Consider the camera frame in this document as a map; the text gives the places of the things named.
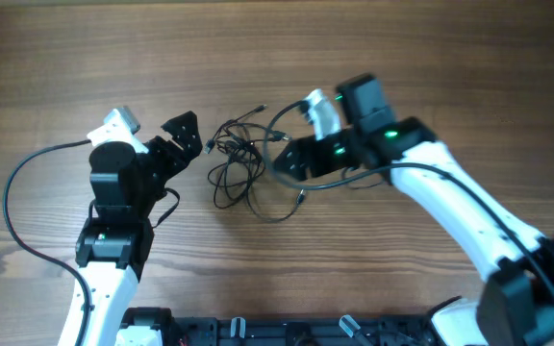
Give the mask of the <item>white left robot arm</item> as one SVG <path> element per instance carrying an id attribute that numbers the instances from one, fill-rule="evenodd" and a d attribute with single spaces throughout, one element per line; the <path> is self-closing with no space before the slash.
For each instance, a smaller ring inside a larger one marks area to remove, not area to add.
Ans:
<path id="1" fill-rule="evenodd" d="M 62 345 L 174 345 L 184 333 L 167 308 L 133 308 L 156 224 L 149 215 L 171 193 L 166 183 L 199 156 L 197 116 L 187 111 L 162 125 L 168 138 L 140 142 L 139 123 L 126 108 L 112 110 L 88 133 L 94 199 L 79 235 L 77 284 Z"/>

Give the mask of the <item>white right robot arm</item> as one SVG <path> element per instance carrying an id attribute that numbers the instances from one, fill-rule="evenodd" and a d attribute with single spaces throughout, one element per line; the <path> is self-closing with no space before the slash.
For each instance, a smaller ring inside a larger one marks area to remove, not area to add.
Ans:
<path id="1" fill-rule="evenodd" d="M 480 299 L 433 309 L 423 345 L 543 345 L 554 339 L 554 237 L 519 220 L 478 185 L 447 145 L 415 117 L 397 119 L 380 82 L 363 74 L 334 100 L 314 91 L 294 107 L 314 126 L 264 163 L 283 185 L 316 190 L 318 178 L 357 168 L 421 205 L 478 271 Z"/>

